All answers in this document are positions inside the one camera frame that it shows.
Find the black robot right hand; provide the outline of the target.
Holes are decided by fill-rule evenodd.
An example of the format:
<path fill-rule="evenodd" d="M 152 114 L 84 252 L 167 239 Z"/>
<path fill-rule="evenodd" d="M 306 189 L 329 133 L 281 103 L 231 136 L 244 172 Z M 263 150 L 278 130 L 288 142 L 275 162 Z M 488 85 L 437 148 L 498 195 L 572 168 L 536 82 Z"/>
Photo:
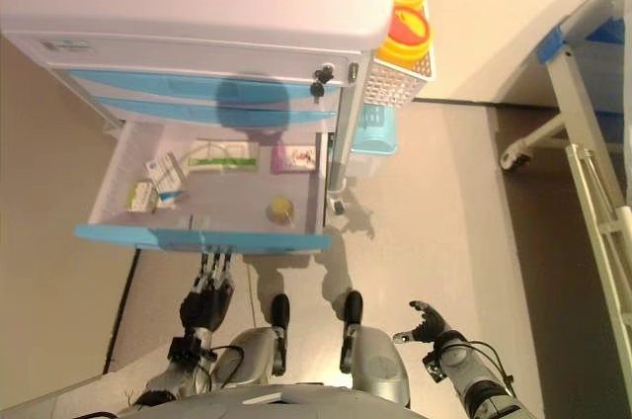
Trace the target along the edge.
<path fill-rule="evenodd" d="M 411 342 L 433 343 L 444 332 L 449 330 L 448 323 L 429 303 L 421 300 L 411 300 L 409 305 L 421 314 L 421 323 L 412 330 L 394 334 L 393 342 L 395 344 Z"/>

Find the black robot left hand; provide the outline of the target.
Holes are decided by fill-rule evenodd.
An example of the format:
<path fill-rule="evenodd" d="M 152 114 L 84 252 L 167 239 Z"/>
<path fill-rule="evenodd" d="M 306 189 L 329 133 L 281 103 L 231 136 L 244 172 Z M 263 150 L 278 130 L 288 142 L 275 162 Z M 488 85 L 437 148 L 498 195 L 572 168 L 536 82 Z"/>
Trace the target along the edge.
<path fill-rule="evenodd" d="M 221 326 L 235 289 L 232 258 L 230 250 L 201 254 L 197 276 L 180 306 L 186 332 L 198 328 L 214 332 Z"/>

